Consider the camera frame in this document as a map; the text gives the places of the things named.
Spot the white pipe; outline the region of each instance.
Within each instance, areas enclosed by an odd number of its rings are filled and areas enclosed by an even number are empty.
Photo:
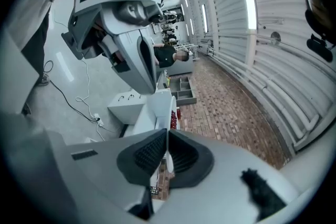
[[[272,61],[269,59],[261,58],[258,55],[255,55],[255,60],[262,63],[265,66],[269,66],[273,68],[274,71],[281,71],[277,65],[275,65]],[[313,104],[313,106],[316,108],[316,110],[319,112],[320,115],[325,115],[327,113],[326,109],[326,100],[318,99],[316,96],[316,93],[311,89],[311,87],[302,88],[302,83],[298,81],[298,79],[293,76],[291,73],[286,74],[286,79],[293,84],[293,86],[301,91],[302,95],[304,95],[310,102]]]
[[[261,67],[254,66],[254,68],[258,70],[260,73],[266,74],[267,76],[271,77],[271,75],[269,75],[269,73],[266,70],[263,70]],[[294,92],[291,87],[288,87],[287,85],[282,84],[281,80],[279,80],[277,75],[272,76],[271,80],[274,81],[277,85],[281,85],[281,88],[286,93],[288,93],[289,96],[296,96],[295,100],[298,101],[297,103],[300,104],[301,109],[307,115],[308,118],[312,119],[314,117],[314,115],[316,114],[316,109],[310,102],[306,101],[306,97],[303,94],[300,94],[298,96],[297,93]]]
[[[259,77],[262,81],[266,83],[267,86],[270,86],[272,89],[274,89],[288,103],[288,105],[294,110],[294,112],[297,114],[299,119],[302,121],[307,131],[311,131],[314,128],[314,126],[316,125],[319,119],[318,114],[316,114],[310,122],[307,116],[300,109],[300,107],[295,103],[295,101],[288,94],[286,94],[283,89],[281,89],[278,85],[276,85],[273,81],[271,81],[267,76],[261,74],[259,71],[255,70],[254,68],[251,68],[247,66],[245,63],[242,63],[228,55],[224,55],[217,51],[215,51],[215,53],[221,55],[222,57],[226,58],[227,60],[233,63],[238,64],[239,66],[249,70],[250,72],[255,74],[257,77]]]
[[[237,67],[234,67],[231,63],[217,57],[217,56],[210,56],[214,59],[216,59],[217,61],[219,61],[221,64],[223,64],[223,66],[226,66],[228,69],[230,69],[233,73],[235,73],[239,78],[241,78],[242,80],[246,81],[244,78],[242,78],[241,76],[239,76],[232,68],[238,69]],[[274,104],[275,106],[281,111],[281,113],[284,115],[284,117],[286,118],[286,120],[288,121],[288,123],[290,124],[290,126],[292,127],[293,131],[295,132],[295,135],[298,138],[304,137],[304,134],[301,132],[298,124],[295,122],[295,120],[293,119],[293,117],[288,113],[287,109],[279,102],[278,99],[276,99],[274,97],[274,95],[267,89],[265,88],[265,86],[263,86],[259,81],[257,81],[255,78],[251,77],[249,74],[247,74],[246,72],[240,70],[238,71],[239,73],[245,75],[245,77],[247,79],[249,79],[250,81],[252,81],[252,83],[254,85],[256,85]],[[288,132],[290,138],[292,139],[292,141],[294,142],[294,144],[296,144],[296,139],[291,135],[290,132]]]
[[[287,52],[279,50],[275,47],[268,46],[268,45],[258,45],[256,50],[260,51],[263,54],[274,57],[284,62],[288,66],[298,70],[300,73],[304,74],[304,76],[307,79],[309,79],[312,83],[314,83],[314,85],[316,85],[318,89],[322,91],[331,101],[335,99],[334,94],[332,93],[332,91],[329,90],[329,89],[332,89],[334,84],[332,83],[331,80],[327,80],[327,81],[321,80],[321,83],[319,83],[319,81],[316,80],[315,78],[318,76],[320,72],[318,72],[318,70],[315,67],[313,67],[313,65],[308,65],[308,67],[311,67],[308,70],[307,67],[299,65],[298,61],[294,62],[295,58],[297,58],[296,56],[293,56],[293,55],[289,56]]]
[[[336,104],[329,109],[328,113],[323,117],[323,119],[319,122],[319,125],[309,134],[307,139],[300,145],[295,145],[295,150],[300,150],[304,146],[308,145],[314,139],[316,139],[322,132],[332,123],[332,121],[336,118]]]
[[[227,38],[246,38],[247,37],[247,33],[232,33],[232,32],[219,32],[218,33],[220,37],[227,37]],[[270,37],[265,37],[263,35],[255,35],[258,38],[262,38],[262,39],[266,39],[266,40],[272,40]],[[296,48],[290,44],[284,43],[283,41],[279,43],[278,45],[279,47],[285,49],[285,51],[287,52],[294,52],[295,54],[297,54],[299,57],[304,58],[306,61],[311,62],[311,64],[313,64],[314,66],[317,66],[321,69],[323,69],[323,71],[325,73],[327,73],[329,76],[331,76],[334,80],[336,79],[336,71],[333,70],[330,66],[330,64],[326,64],[325,62],[322,62],[317,56],[315,57],[314,55],[310,55],[309,52]]]

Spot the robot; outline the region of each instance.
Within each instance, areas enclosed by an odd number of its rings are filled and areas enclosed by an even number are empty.
[[[162,18],[159,3],[76,0],[69,32],[62,37],[77,59],[104,54],[135,91],[153,94],[154,53],[144,28]],[[89,32],[97,20],[106,35],[91,42]],[[10,137],[4,138],[2,152],[9,170],[25,195],[57,222],[252,223],[260,218],[258,201],[267,207],[262,213],[267,217],[299,195],[277,170],[249,151],[192,133],[160,129],[66,146],[60,134],[44,130],[33,119],[2,118],[4,134]],[[166,152],[172,156],[175,177],[169,199],[154,213],[150,177]],[[251,186],[259,193],[255,202]]]
[[[171,11],[163,13],[163,16],[160,18],[159,22],[161,24],[175,24],[177,19],[178,15],[176,12]]]

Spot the electrical outlet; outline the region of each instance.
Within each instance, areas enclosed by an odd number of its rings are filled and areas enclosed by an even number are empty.
[[[103,121],[101,120],[101,117],[99,116],[99,114],[98,114],[98,113],[95,113],[93,116],[95,116],[96,119],[99,118],[98,125],[99,125],[100,127],[102,127],[102,126],[104,125],[104,123],[103,123]]]

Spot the power strip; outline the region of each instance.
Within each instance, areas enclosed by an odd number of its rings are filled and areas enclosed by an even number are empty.
[[[99,116],[99,114],[98,114],[98,113],[95,113],[95,114],[93,114],[93,116],[95,116],[96,119],[99,119],[99,121],[97,121],[98,126],[99,126],[99,127],[102,127],[102,126],[104,125],[104,123],[103,123],[103,121],[101,120],[101,117]]]

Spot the gray cabinet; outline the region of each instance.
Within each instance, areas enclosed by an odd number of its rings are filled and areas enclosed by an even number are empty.
[[[188,77],[170,79],[172,95],[176,98],[176,105],[195,104],[197,98]]]

